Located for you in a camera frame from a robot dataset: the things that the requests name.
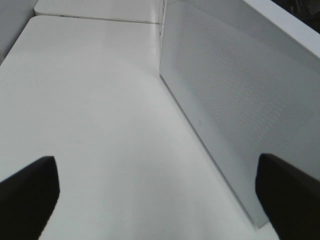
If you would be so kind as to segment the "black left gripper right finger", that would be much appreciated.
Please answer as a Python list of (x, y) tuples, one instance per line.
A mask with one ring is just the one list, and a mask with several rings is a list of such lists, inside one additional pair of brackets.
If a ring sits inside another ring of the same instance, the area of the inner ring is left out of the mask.
[(281, 158), (262, 153), (255, 193), (281, 240), (320, 238), (320, 182)]

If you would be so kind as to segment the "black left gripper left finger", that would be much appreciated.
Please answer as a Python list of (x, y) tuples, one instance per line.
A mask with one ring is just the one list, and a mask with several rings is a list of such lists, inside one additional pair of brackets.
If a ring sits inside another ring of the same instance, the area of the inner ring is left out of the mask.
[(0, 238), (38, 240), (60, 196), (56, 160), (44, 156), (0, 182)]

